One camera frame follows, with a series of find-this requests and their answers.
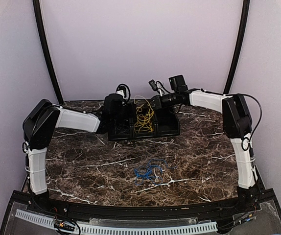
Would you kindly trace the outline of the left black frame post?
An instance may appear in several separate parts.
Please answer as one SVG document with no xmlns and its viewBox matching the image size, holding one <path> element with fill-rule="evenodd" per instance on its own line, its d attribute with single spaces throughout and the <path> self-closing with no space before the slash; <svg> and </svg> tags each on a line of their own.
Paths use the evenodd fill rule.
<svg viewBox="0 0 281 235">
<path fill-rule="evenodd" d="M 38 35 L 39 35 L 45 63 L 47 66 L 49 78 L 50 78 L 51 84 L 53 86 L 57 101 L 60 105 L 62 105 L 64 103 L 64 99 L 63 99 L 63 96 L 62 96 L 62 93 L 61 93 L 61 90 L 60 90 L 60 87 L 58 84 L 58 80 L 57 80 L 57 77 L 55 74 L 53 62 L 51 59 L 51 55 L 50 55 L 50 51 L 49 51 L 49 47 L 48 47 L 48 43 L 47 43 L 40 1 L 33 0 L 32 3 L 33 3 L 33 9 L 34 9 L 34 15 L 35 15 L 35 20 L 36 20 Z"/>
</svg>

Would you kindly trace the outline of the black frame post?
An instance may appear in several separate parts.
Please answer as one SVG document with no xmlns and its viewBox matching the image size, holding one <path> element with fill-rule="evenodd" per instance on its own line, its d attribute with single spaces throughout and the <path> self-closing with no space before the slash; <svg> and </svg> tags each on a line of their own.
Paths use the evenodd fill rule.
<svg viewBox="0 0 281 235">
<path fill-rule="evenodd" d="M 242 49 L 243 40 L 244 40 L 244 36 L 245 36 L 249 9 L 250 9 L 250 0 L 244 0 L 243 4 L 242 4 L 242 11 L 241 11 L 241 16 L 240 16 L 239 29 L 238 29 L 238 34 L 237 34 L 237 38 L 236 38 L 234 53 L 233 53 L 229 73 L 227 76 L 227 80 L 225 83 L 225 87 L 223 90 L 223 94 L 228 94 L 230 92 L 232 84 L 233 84 L 233 80 L 234 80 L 236 68 L 237 68 L 237 65 L 239 62 L 239 57 L 241 54 L 241 49 Z"/>
<path fill-rule="evenodd" d="M 57 80 L 57 77 L 55 74 L 53 62 L 51 59 L 51 55 L 50 55 L 50 51 L 49 51 L 49 47 L 48 47 L 48 43 L 47 43 L 40 1 L 33 0 L 32 3 L 33 3 L 33 9 L 34 9 L 34 15 L 35 15 L 35 20 L 36 20 L 38 35 L 39 35 L 45 63 L 47 66 L 49 78 L 50 78 L 51 84 L 53 86 L 57 101 L 60 105 L 62 105 L 64 103 L 64 99 L 63 99 L 63 96 L 62 96 L 62 93 L 61 93 L 61 90 L 60 90 L 60 87 L 58 84 L 58 80 Z"/>
</svg>

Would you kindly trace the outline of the black three-compartment bin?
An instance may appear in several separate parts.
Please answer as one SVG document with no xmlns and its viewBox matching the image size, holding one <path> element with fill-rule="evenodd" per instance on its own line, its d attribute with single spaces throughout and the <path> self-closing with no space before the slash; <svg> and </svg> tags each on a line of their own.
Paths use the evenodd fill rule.
<svg viewBox="0 0 281 235">
<path fill-rule="evenodd" d="M 148 106 L 137 109 L 135 103 L 122 107 L 121 113 L 108 129 L 109 141 L 130 141 L 138 139 L 173 137 L 180 134 L 180 123 L 173 107 L 155 110 L 146 124 L 140 119 L 150 111 Z"/>
</svg>

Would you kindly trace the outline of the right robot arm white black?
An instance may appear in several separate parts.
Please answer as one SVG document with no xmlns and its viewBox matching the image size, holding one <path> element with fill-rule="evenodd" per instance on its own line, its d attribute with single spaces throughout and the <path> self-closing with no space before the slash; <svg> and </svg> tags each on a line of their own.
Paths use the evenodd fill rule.
<svg viewBox="0 0 281 235">
<path fill-rule="evenodd" d="M 150 100 L 158 110 L 174 105 L 201 107 L 222 114 L 223 131 L 230 139 L 238 169 L 238 186 L 252 188 L 258 180 L 252 136 L 256 130 L 246 103 L 247 94 L 219 94 L 204 89 L 189 89 L 183 75 L 169 78 L 172 91 L 160 81 L 150 80 L 149 85 L 158 95 Z"/>
</svg>

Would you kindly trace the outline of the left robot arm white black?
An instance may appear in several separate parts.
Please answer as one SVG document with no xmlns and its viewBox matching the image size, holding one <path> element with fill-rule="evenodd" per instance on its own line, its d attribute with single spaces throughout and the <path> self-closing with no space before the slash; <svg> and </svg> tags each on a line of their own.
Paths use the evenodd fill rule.
<svg viewBox="0 0 281 235">
<path fill-rule="evenodd" d="M 105 134 L 114 127 L 115 119 L 123 112 L 129 100 L 115 93 L 105 97 L 103 106 L 96 112 L 80 112 L 55 105 L 42 99 L 23 121 L 23 152 L 27 155 L 26 171 L 30 191 L 37 195 L 34 206 L 49 213 L 53 203 L 43 193 L 47 192 L 46 153 L 56 128 L 68 128 L 88 133 Z"/>
</svg>

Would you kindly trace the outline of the black front rail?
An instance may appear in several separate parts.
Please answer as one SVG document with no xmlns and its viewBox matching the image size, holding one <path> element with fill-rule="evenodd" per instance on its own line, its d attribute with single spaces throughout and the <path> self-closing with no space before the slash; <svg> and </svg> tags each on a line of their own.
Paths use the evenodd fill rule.
<svg viewBox="0 0 281 235">
<path fill-rule="evenodd" d="M 201 220 L 225 220 L 233 215 L 243 213 L 240 206 L 229 208 L 237 203 L 237 198 L 201 204 L 167 207 L 114 207 L 89 205 L 48 199 L 50 206 L 58 209 L 58 215 L 74 220 L 89 221 L 90 219 L 118 220 L 168 220 L 197 218 Z"/>
</svg>

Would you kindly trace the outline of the right black frame post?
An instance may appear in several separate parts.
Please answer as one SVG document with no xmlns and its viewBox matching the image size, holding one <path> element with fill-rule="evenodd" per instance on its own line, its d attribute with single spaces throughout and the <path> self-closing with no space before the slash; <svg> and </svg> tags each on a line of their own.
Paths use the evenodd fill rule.
<svg viewBox="0 0 281 235">
<path fill-rule="evenodd" d="M 234 80 L 236 68 L 237 68 L 237 65 L 239 62 L 239 57 L 241 54 L 241 49 L 242 49 L 243 40 L 244 40 L 244 36 L 245 36 L 249 9 L 250 9 L 250 0 L 244 0 L 243 4 L 242 4 L 242 11 L 241 11 L 241 16 L 240 16 L 239 29 L 238 29 L 238 34 L 237 34 L 237 38 L 236 38 L 234 53 L 233 53 L 229 73 L 227 76 L 227 80 L 225 83 L 225 87 L 223 90 L 223 94 L 228 94 L 230 92 L 232 84 L 233 84 L 233 80 Z"/>
</svg>

